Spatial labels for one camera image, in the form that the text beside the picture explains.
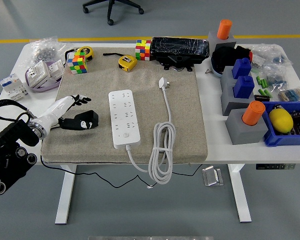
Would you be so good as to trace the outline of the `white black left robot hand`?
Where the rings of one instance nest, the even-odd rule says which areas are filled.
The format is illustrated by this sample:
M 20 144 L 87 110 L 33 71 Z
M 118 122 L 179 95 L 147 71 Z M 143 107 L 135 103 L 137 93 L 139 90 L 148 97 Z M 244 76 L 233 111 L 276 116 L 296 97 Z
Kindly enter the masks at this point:
M 50 133 L 52 126 L 55 126 L 61 118 L 74 105 L 82 105 L 90 102 L 91 99 L 85 95 L 68 95 L 54 102 L 36 122 L 41 131 L 40 139 L 44 139 Z

